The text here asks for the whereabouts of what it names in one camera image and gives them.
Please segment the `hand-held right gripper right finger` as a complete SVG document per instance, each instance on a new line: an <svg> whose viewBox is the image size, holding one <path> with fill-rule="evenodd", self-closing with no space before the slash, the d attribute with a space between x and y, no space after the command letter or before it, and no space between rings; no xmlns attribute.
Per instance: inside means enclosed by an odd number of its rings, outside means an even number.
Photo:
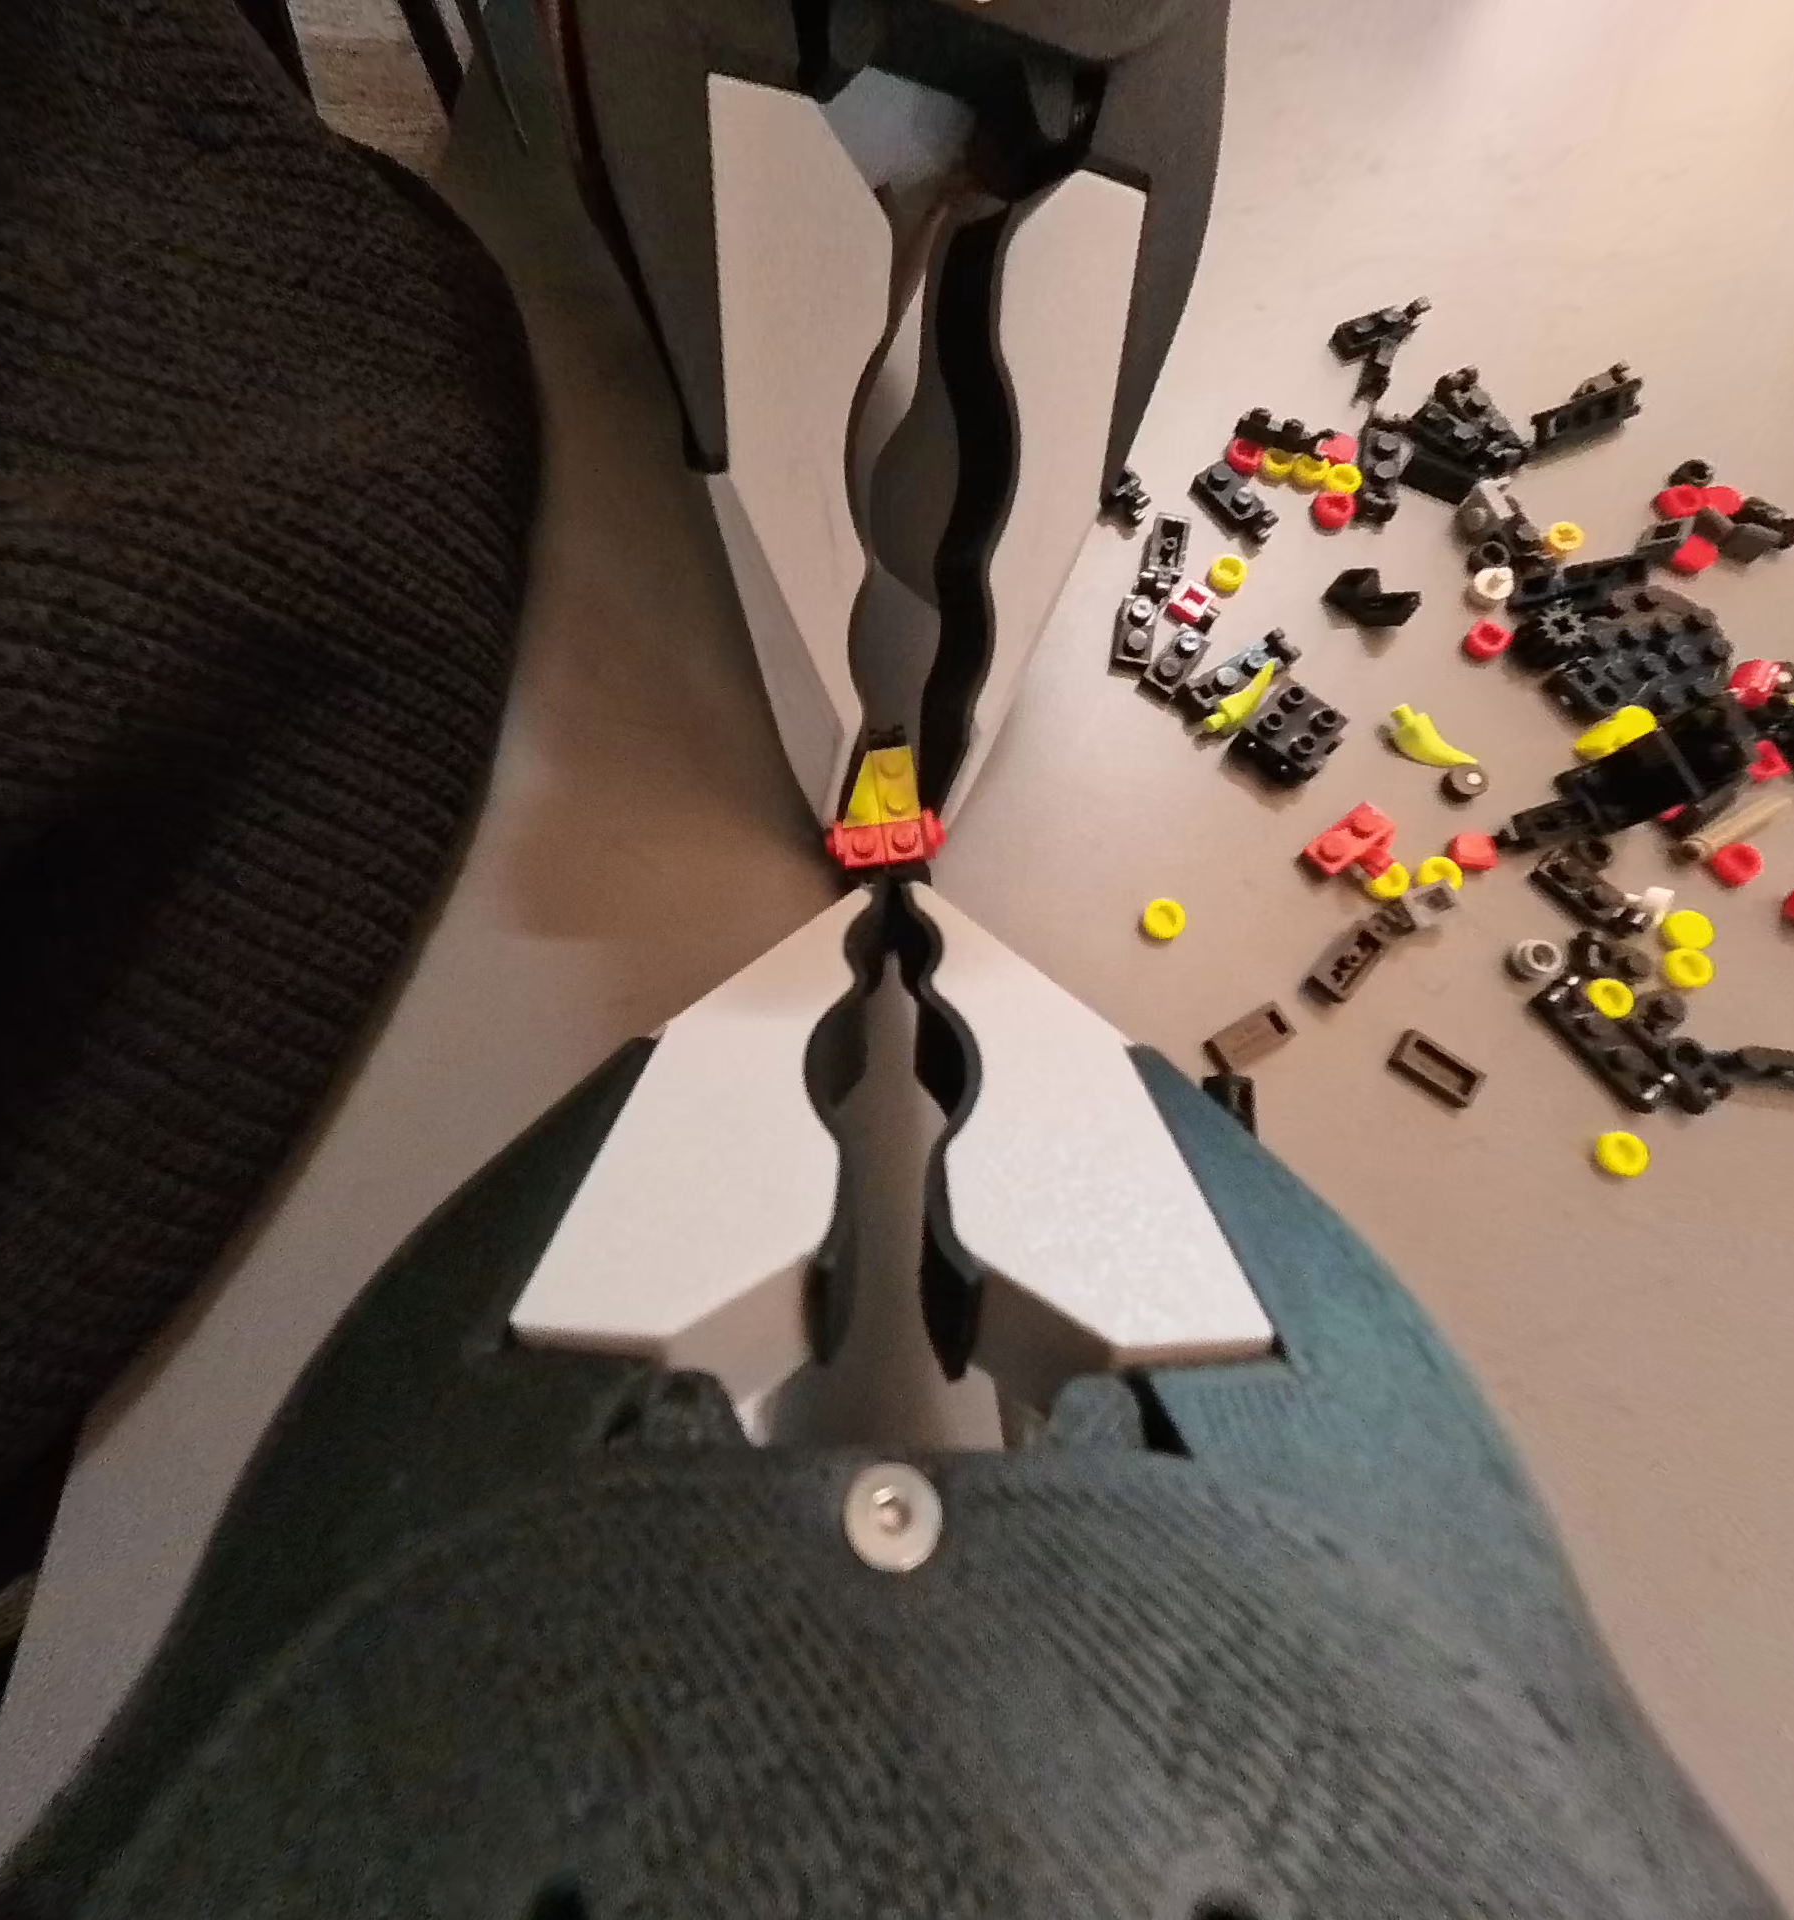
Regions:
<svg viewBox="0 0 1794 1920"><path fill-rule="evenodd" d="M1267 1313L1125 1036L933 887L895 897L944 1120L920 1263L944 1375L1048 1414L1076 1378L1267 1357Z"/></svg>

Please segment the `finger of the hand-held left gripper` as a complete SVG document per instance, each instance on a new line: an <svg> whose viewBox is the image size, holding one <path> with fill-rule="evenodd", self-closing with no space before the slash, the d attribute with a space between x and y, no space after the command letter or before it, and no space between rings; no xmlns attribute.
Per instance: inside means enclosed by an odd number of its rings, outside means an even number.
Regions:
<svg viewBox="0 0 1794 1920"><path fill-rule="evenodd" d="M892 232L813 101L711 77L709 129L725 463L707 489L785 758L827 826L862 723L845 443Z"/></svg>
<svg viewBox="0 0 1794 1920"><path fill-rule="evenodd" d="M931 344L953 490L933 557L922 802L949 824L1096 523L1146 199L1075 172L957 227Z"/></svg>

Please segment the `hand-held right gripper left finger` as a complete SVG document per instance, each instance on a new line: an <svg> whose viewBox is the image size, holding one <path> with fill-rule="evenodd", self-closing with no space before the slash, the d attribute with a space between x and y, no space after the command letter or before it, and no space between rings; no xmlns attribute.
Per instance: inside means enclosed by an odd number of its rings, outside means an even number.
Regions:
<svg viewBox="0 0 1794 1920"><path fill-rule="evenodd" d="M839 1114L892 887L816 914L671 1019L510 1312L530 1345L717 1381L744 1427L836 1355L856 1221Z"/></svg>

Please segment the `pile of lego pieces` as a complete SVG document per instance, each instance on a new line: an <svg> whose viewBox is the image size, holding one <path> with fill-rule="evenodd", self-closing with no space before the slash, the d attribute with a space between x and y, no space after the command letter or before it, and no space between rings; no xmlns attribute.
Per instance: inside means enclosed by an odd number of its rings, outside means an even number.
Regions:
<svg viewBox="0 0 1794 1920"><path fill-rule="evenodd" d="M1108 667L1272 790L1321 774L1346 718L1304 684L1285 630L1221 648L1220 603L1244 584L1244 555L1277 523L1267 489L1305 502L1321 535L1388 525L1411 490L1450 512L1464 595L1476 617L1459 641L1474 664L1508 661L1556 718L1572 721L1572 762L1554 792L1494 832L1465 829L1416 862L1396 821L1374 802L1346 808L1296 852L1318 880L1350 882L1366 911L1339 934L1298 994L1346 1005L1411 938L1441 924L1474 878L1524 861L1564 916L1559 942L1508 947L1505 975L1529 987L1529 1015L1629 1114L1698 1119L1743 1089L1794 1093L1794 1047L1701 1041L1688 999L1714 977L1714 928L1669 887L1610 876L1615 842L1638 828L1667 857L1729 889L1760 878L1754 835L1794 785L1794 661L1733 647L1720 617L1677 586L1714 563L1794 549L1794 515L1716 480L1705 460L1677 463L1652 495L1648 525L1613 557L1584 557L1568 518L1539 522L1513 493L1533 460L1594 444L1640 413L1642 377L1615 361L1562 400L1513 421L1479 370L1433 379L1416 407L1385 410L1400 351L1432 303L1387 303L1342 318L1330 356L1355 373L1352 430L1251 407L1188 499L1233 547L1192 562L1188 515L1158 514L1132 467L1102 490L1100 520L1142 538Z"/></svg>

